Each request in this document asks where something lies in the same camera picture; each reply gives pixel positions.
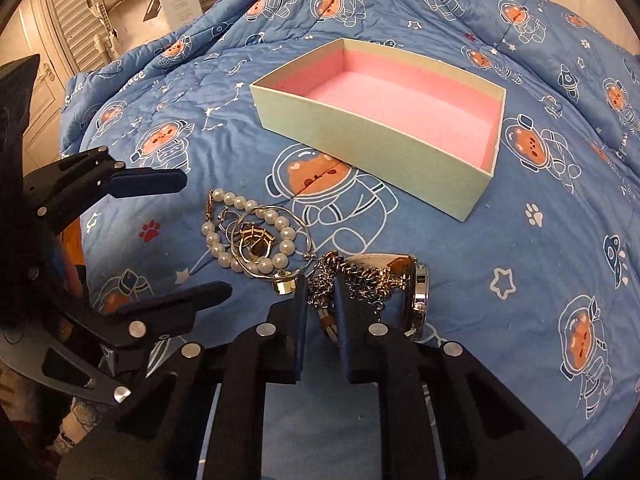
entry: door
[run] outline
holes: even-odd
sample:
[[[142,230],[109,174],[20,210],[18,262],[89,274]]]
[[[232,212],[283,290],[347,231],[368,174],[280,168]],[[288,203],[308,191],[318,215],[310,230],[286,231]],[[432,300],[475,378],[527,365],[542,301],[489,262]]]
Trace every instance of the door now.
[[[40,54],[40,67],[31,97],[31,116],[22,136],[22,172],[31,173],[59,157],[60,109],[65,86],[47,56],[31,0],[23,0],[0,36],[0,64]]]

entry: bed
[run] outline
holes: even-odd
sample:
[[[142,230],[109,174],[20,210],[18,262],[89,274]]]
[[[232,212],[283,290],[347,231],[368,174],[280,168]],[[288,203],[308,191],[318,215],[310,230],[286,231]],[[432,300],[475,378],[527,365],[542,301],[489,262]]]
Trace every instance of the bed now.
[[[318,214],[310,228],[319,253],[406,252],[427,263],[424,343],[463,343],[589,473],[640,395],[640,64],[549,0],[326,2],[219,0],[69,81],[63,156],[105,145],[128,167],[188,175],[178,195],[106,197],[82,216],[92,305],[223,280],[233,296],[184,339],[228,342],[278,296],[210,255],[200,233],[209,189],[338,208],[339,219]],[[425,54],[507,89],[495,177],[465,222],[355,168],[337,184],[320,179],[317,195],[293,190],[290,168],[313,168],[323,154],[264,130],[249,84],[340,37]],[[167,128],[164,152],[149,148]],[[363,200],[370,206],[358,208]],[[162,342],[150,370],[183,341]],[[307,345],[302,382],[267,391],[263,474],[378,478],[374,387],[344,381],[313,316]]]

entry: silver bead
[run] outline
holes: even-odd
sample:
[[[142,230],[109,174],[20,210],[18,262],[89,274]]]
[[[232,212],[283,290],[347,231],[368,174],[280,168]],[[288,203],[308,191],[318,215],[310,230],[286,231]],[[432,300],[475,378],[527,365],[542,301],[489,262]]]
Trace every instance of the silver bead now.
[[[271,260],[276,269],[284,269],[289,265],[289,257],[284,253],[276,253]]]
[[[258,265],[257,265],[257,264],[254,264],[253,262],[250,262],[250,263],[246,264],[246,265],[245,265],[245,267],[246,267],[247,269],[249,269],[249,270],[250,270],[252,273],[254,273],[254,274],[259,274],[259,272],[260,272],[260,271],[258,270]],[[246,271],[244,272],[244,275],[245,275],[245,276],[247,276],[247,277],[249,277],[249,278],[252,278],[252,277],[253,277],[252,275],[250,275],[250,274],[249,274],[248,272],[246,272]]]
[[[223,244],[213,244],[211,246],[211,254],[214,258],[217,258],[220,256],[220,254],[225,252],[225,247]]]
[[[225,199],[225,190],[221,187],[213,190],[213,200],[222,202]]]
[[[258,203],[255,200],[247,200],[244,203],[244,210],[247,212],[251,211],[254,207],[258,207]]]
[[[245,204],[246,204],[246,198],[244,196],[242,195],[236,196],[236,199],[234,200],[234,207],[236,209],[243,210]]]
[[[200,232],[207,236],[209,233],[216,232],[216,227],[215,225],[213,225],[213,222],[204,222],[204,224],[202,224]]]
[[[280,242],[280,252],[291,256],[296,252],[296,244],[292,240],[283,240]]]
[[[283,240],[295,240],[296,230],[293,227],[283,227],[280,231],[280,238]]]
[[[258,270],[263,274],[273,272],[273,262],[270,258],[261,258],[258,262]]]
[[[286,216],[278,216],[273,226],[278,231],[282,231],[285,227],[289,227],[289,219]]]
[[[236,200],[236,196],[233,193],[231,193],[230,191],[228,193],[225,193],[225,197],[222,199],[222,201],[226,205],[233,205],[234,204],[234,200]]]
[[[231,269],[233,270],[233,272],[244,272],[242,265],[240,265],[240,262],[235,258],[231,260]]]
[[[220,264],[220,267],[226,269],[227,267],[231,266],[231,259],[231,254],[222,253],[220,254],[220,256],[218,256],[218,263]]]
[[[276,219],[278,218],[278,212],[274,209],[269,209],[264,214],[264,221],[269,225],[273,225],[276,223]]]
[[[220,235],[218,233],[209,233],[207,235],[207,245],[211,247],[213,244],[220,243]]]

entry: metal screw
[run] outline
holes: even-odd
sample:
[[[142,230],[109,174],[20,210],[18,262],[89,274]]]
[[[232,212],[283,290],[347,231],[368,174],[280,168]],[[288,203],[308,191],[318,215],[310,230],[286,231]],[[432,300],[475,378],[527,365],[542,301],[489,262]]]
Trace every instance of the metal screw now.
[[[146,325],[142,321],[132,321],[129,323],[129,333],[132,337],[140,339],[146,334]]]
[[[384,323],[372,323],[369,325],[369,333],[371,335],[385,335],[389,332],[389,328]]]
[[[116,389],[113,391],[113,398],[116,399],[116,402],[118,404],[130,395],[131,390],[129,390],[126,386],[116,386]]]
[[[180,352],[187,359],[191,359],[192,357],[197,357],[198,355],[200,355],[200,345],[197,343],[187,343],[185,346],[182,347],[182,350],[180,350]]]
[[[462,355],[462,346],[460,343],[456,343],[455,341],[445,343],[443,350],[445,354],[451,357],[458,357],[459,355]]]
[[[258,335],[267,337],[276,333],[276,326],[271,323],[261,323],[255,328],[255,331],[258,333]]]

